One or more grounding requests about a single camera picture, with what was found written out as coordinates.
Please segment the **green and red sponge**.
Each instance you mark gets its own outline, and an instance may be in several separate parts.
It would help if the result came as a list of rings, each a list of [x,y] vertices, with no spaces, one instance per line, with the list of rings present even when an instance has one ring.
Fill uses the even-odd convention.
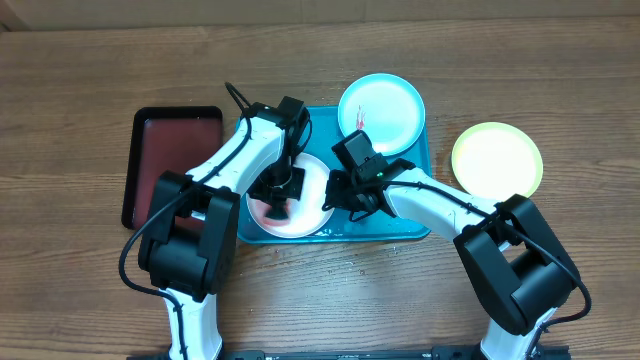
[[[255,199],[249,200],[249,209],[254,217],[254,221],[266,228],[288,225],[291,222],[292,205],[293,201],[290,199],[277,201],[275,205],[270,205]]]

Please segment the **white plate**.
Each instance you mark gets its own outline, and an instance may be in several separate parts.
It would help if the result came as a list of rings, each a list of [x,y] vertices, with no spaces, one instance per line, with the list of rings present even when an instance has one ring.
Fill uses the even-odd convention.
[[[318,158],[302,153],[294,163],[305,170],[301,199],[287,199],[284,220],[267,217],[269,205],[259,200],[246,199],[251,219],[277,240],[297,240],[315,234],[330,219],[333,211],[323,211],[329,168]]]

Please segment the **yellow-green plate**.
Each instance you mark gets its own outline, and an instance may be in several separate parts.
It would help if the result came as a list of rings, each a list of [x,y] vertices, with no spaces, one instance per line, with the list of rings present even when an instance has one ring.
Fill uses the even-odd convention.
[[[531,196],[544,171],[533,140],[522,130],[500,122],[466,129],[454,143],[451,164],[466,192],[498,201],[514,194]]]

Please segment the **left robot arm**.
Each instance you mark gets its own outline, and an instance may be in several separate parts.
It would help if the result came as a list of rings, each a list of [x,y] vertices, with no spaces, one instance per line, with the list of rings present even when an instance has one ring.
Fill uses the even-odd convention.
[[[217,359],[216,295],[235,255],[244,194],[268,204],[299,199],[304,172],[294,167],[310,121],[300,100],[276,107],[236,96],[236,133],[208,160],[184,174],[164,172],[154,187],[147,221],[131,237],[140,244],[146,293],[164,300],[172,344],[167,359]]]

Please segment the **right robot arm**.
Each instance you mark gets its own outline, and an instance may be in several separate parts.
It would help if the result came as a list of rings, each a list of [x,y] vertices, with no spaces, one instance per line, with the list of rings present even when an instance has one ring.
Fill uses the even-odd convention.
[[[343,167],[330,173],[324,209],[347,210],[352,222],[385,212],[452,241],[490,317],[478,345],[433,349],[433,358],[569,358],[567,349],[539,340],[559,323],[554,314],[571,292],[586,287],[531,200],[513,195],[497,202],[451,188],[410,161],[388,162],[361,130],[332,151]]]

